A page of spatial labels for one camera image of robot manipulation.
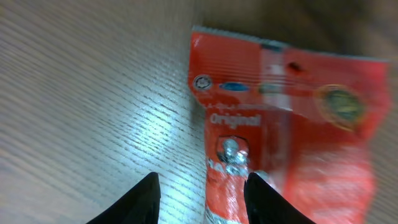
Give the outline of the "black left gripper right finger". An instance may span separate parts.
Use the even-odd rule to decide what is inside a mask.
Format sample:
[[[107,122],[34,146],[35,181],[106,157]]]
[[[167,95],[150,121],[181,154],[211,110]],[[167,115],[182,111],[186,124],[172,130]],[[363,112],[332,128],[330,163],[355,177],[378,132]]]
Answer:
[[[315,224],[255,172],[244,183],[244,201],[250,224]]]

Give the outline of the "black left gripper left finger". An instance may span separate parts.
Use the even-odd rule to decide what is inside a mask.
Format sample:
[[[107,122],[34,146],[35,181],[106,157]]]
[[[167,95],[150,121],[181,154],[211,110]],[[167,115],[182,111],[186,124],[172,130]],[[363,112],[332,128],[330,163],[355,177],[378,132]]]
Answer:
[[[158,224],[160,198],[159,175],[150,172],[87,224]]]

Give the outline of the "red snack bag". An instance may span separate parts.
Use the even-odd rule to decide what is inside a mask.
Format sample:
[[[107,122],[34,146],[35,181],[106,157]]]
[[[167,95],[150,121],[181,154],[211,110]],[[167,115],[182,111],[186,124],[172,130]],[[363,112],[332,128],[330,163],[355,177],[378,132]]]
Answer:
[[[364,223],[386,72],[383,60],[195,26],[188,85],[205,110],[205,223],[249,223],[252,172],[315,223]]]

